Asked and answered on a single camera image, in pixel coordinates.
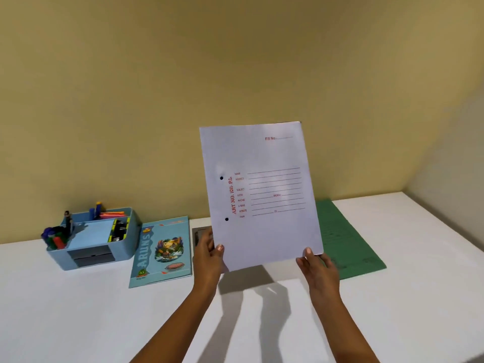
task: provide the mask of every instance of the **person's left hand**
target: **person's left hand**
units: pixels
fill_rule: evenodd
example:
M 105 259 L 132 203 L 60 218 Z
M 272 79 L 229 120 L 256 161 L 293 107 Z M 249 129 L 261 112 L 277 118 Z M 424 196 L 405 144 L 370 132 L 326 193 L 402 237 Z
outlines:
M 195 272 L 194 291 L 200 292 L 211 301 L 217 290 L 223 267 L 224 246 L 214 247 L 212 229 L 208 228 L 198 241 L 193 257 Z

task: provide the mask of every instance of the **blue notebook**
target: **blue notebook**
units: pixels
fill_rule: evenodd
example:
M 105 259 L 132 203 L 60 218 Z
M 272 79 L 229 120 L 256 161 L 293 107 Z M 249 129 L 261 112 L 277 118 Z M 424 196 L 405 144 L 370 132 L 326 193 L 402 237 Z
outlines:
M 192 274 L 188 216 L 144 223 L 135 253 L 129 287 Z

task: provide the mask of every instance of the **green folder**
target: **green folder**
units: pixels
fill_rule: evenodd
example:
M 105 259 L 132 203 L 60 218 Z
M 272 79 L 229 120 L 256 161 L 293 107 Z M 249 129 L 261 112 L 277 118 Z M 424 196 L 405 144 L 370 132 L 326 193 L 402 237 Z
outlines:
M 316 202 L 324 252 L 339 270 L 339 278 L 372 273 L 386 268 L 331 200 Z

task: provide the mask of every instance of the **printed line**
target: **printed line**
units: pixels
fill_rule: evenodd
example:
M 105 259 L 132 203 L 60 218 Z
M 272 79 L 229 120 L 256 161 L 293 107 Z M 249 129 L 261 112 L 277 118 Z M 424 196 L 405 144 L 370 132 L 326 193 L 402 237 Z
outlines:
M 305 202 L 298 202 L 297 204 L 289 204 L 289 205 L 279 205 L 279 206 L 271 206 L 271 207 L 261 207 L 260 209 L 252 209 L 252 211 L 264 210 L 264 209 L 272 209 L 272 208 L 274 208 L 274 207 L 283 207 L 283 206 L 300 205 L 300 204 L 305 204 Z
M 293 170 L 293 169 L 300 169 L 300 167 L 297 167 L 297 168 L 288 168 L 288 169 L 276 169 L 274 171 L 252 172 L 252 173 L 247 173 L 247 174 L 269 173 L 269 172 L 279 172 L 279 171 L 290 171 L 290 170 Z
M 290 176 L 291 174 L 300 174 L 301 172 L 296 172 L 296 173 L 287 173 L 287 174 L 275 174 L 273 176 L 264 176 L 264 177 L 254 177 L 254 178 L 248 178 L 248 179 L 257 179 L 257 178 L 268 178 L 268 177 L 279 177 L 279 176 Z
M 281 201 L 291 201 L 291 200 L 301 200 L 304 199 L 304 197 L 298 197 L 298 198 L 290 198 L 288 200 L 277 200 L 277 201 L 269 201 L 269 202 L 261 202 L 260 204 L 252 204 L 252 205 L 262 205 L 262 204 L 272 204 L 273 202 L 281 202 Z
M 281 195 L 281 196 L 289 196 L 289 195 L 299 195 L 299 194 L 302 194 L 302 192 L 296 192 L 295 194 L 285 194 L 285 195 Z M 253 198 L 251 199 L 251 201 L 255 201 L 255 200 L 262 200 L 263 198 L 274 198 L 275 196 L 268 196 L 268 197 L 259 197 L 259 198 Z
M 296 187 L 296 188 L 288 188 L 287 190 L 276 190 L 276 191 L 267 191 L 267 192 L 258 192 L 256 194 L 249 194 L 249 195 L 260 195 L 260 194 L 268 194 L 269 192 L 282 192 L 282 191 L 291 191 L 291 190 L 300 190 L 301 187 Z
M 293 211 L 293 210 L 301 210 L 301 209 L 305 209 L 305 207 L 300 207 L 298 209 L 281 210 L 281 211 L 277 211 L 277 212 L 278 213 L 283 213 L 285 211 Z M 265 215 L 265 214 L 276 214 L 276 213 L 272 212 L 272 213 L 253 214 L 252 216 Z
M 259 183 L 269 183 L 269 182 L 279 182 L 279 181 L 290 181 L 291 179 L 301 179 L 302 177 L 295 177 L 295 178 L 286 178 L 286 179 L 276 179 L 274 181 L 265 181 L 265 182 L 254 182 L 249 183 L 249 185 L 257 185 Z
M 266 186 L 266 187 L 254 187 L 254 188 L 251 188 L 250 190 L 258 190 L 258 189 L 261 189 L 261 188 L 269 188 L 269 187 L 279 187 L 279 186 L 289 186 L 289 185 L 299 185 L 301 184 L 302 182 L 296 182 L 296 183 L 286 183 L 285 185 L 275 185 L 275 186 Z

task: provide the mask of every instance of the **forearm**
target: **forearm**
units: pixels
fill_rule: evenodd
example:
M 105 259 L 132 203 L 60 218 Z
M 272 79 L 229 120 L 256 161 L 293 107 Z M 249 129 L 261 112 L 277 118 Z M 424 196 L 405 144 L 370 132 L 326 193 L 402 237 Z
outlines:
M 131 363 L 181 363 L 210 302 L 206 293 L 192 290 Z
M 378 363 L 339 296 L 326 300 L 315 309 L 337 363 Z

